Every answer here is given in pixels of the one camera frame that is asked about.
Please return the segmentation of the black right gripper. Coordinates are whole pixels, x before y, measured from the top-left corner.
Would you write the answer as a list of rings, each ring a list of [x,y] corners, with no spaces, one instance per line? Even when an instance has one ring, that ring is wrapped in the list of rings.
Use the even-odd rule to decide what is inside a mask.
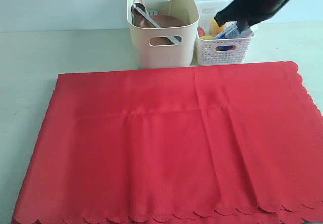
[[[237,0],[216,13],[217,25],[236,21],[239,32],[275,15],[289,0]]]

